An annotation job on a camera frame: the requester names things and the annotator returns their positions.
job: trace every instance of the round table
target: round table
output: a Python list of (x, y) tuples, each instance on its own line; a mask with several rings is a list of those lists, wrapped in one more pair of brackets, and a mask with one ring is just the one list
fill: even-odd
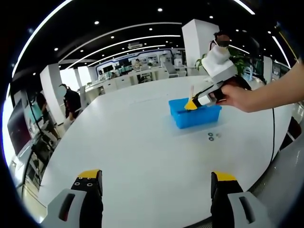
[[(153, 81), (96, 98), (57, 146), (39, 200), (47, 205), (78, 174), (101, 169), (103, 227), (177, 228), (211, 215), (212, 171), (234, 175), (248, 190), (270, 162), (272, 110), (248, 114), (224, 106), (217, 123), (178, 129), (168, 101), (188, 97), (191, 85), (203, 89), (206, 78)], [(275, 117), (278, 151), (291, 106), (276, 108)]]

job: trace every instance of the man in black shirt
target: man in black shirt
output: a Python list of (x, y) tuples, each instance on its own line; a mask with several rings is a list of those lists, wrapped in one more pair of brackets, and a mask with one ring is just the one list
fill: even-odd
[(59, 140), (60, 137), (58, 136), (58, 134), (55, 130), (55, 126), (52, 122), (52, 119), (50, 118), (49, 113), (47, 111), (47, 101), (42, 93), (36, 93), (36, 102), (37, 102), (40, 110), (42, 111), (43, 123), (48, 121), (46, 130), (48, 132), (51, 132), (56, 137), (56, 139)]
[(59, 87), (64, 87), (66, 93), (64, 95), (64, 104), (66, 108), (66, 121), (64, 122), (65, 129), (67, 130), (72, 122), (79, 115), (79, 111), (81, 108), (80, 96), (77, 92), (71, 90), (65, 84), (61, 84)]

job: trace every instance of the black ceiling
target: black ceiling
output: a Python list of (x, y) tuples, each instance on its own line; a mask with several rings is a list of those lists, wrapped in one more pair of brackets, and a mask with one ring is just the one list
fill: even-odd
[[(281, 51), (271, 37), (275, 35), (285, 50), (290, 63), (293, 64), (294, 56), (278, 35), (273, 14), (269, 13), (268, 8), (258, 8), (258, 2), (246, 1), (246, 4), (256, 13), (256, 15), (250, 15), (232, 0), (207, 0), (193, 4), (185, 4), (185, 2), (182, 4), (165, 4), (163, 2), (146, 4), (144, 2), (112, 3), (100, 0), (73, 0), (55, 14), (38, 32), (24, 53), (16, 73), (32, 75), (33, 72), (40, 72), (47, 64), (58, 63), (72, 50), (97, 36), (115, 29), (143, 23), (180, 22), (181, 25), (149, 25), (121, 30), (85, 45), (81, 48), (83, 52), (80, 52), (81, 49), (79, 49), (69, 55), (67, 59), (79, 59), (113, 43), (154, 35), (181, 35), (181, 37), (150, 38), (140, 42), (150, 46), (165, 44), (164, 42), (169, 40), (172, 43), (168, 43), (168, 47), (178, 45), (181, 48), (183, 47), (181, 27), (192, 19), (218, 24), (220, 29), (230, 36), (232, 45), (243, 48), (255, 57), (273, 55), (274, 59), (285, 63)], [(20, 4), (22, 9), (18, 6), (16, 13), (19, 13), (24, 19), (14, 20), (12, 27), (7, 28), (15, 28), (15, 35), (18, 37), (12, 41), (15, 43), (15, 52), (12, 52), (14, 55), (11, 55), (12, 58), (8, 65), (17, 62), (21, 48), (30, 36), (30, 29), (35, 29), (43, 18), (60, 4), (60, 1), (47, 1), (43, 4), (40, 1), (39, 4), (37, 1), (30, 1)], [(253, 38), (260, 44), (259, 49), (254, 45)], [(111, 47), (88, 59), (99, 60), (102, 55), (106, 57), (121, 52), (122, 48), (126, 48), (126, 46), (127, 43)]]

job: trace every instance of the blue plastic tray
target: blue plastic tray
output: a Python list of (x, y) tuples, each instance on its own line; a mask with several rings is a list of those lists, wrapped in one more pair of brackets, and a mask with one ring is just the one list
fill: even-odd
[(221, 106), (202, 106), (197, 110), (187, 111), (184, 108), (187, 102), (188, 98), (169, 101), (170, 112), (178, 128), (183, 129), (218, 121)]

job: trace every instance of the human hand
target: human hand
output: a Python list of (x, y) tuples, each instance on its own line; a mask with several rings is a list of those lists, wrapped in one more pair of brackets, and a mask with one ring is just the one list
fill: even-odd
[(70, 121), (73, 121), (74, 120), (73, 114), (69, 113), (68, 118), (70, 119)]
[(221, 90), (225, 98), (218, 101), (218, 105), (230, 105), (247, 113), (255, 110), (254, 91), (245, 90), (235, 85), (224, 85)]

